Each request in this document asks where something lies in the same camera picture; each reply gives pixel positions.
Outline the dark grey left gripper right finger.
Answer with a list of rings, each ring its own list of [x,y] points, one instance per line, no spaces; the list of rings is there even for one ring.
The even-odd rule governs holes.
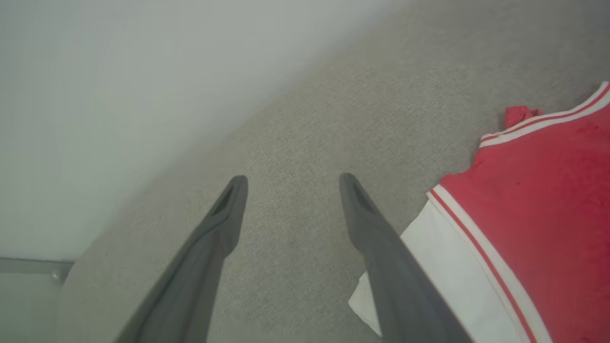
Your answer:
[[[339,187],[349,238],[364,258],[383,338],[388,343],[472,343],[357,177],[342,173]]]

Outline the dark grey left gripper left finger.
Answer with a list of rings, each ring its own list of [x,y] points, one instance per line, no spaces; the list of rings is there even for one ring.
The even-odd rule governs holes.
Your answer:
[[[115,343],[206,343],[225,259],[240,237],[248,180],[227,183]]]

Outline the red and white shirt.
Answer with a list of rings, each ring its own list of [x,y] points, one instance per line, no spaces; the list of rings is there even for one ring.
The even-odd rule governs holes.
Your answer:
[[[473,342],[610,343],[610,82],[508,107],[398,236]],[[383,337],[367,272],[348,304]]]

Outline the grey fabric sofa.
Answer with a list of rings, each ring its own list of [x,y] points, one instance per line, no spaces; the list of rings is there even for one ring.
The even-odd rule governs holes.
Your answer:
[[[229,180],[249,194],[209,343],[378,343],[338,176],[403,230],[507,106],[571,109],[610,81],[610,0],[415,0],[216,144],[150,182],[72,267],[58,343],[113,343]]]

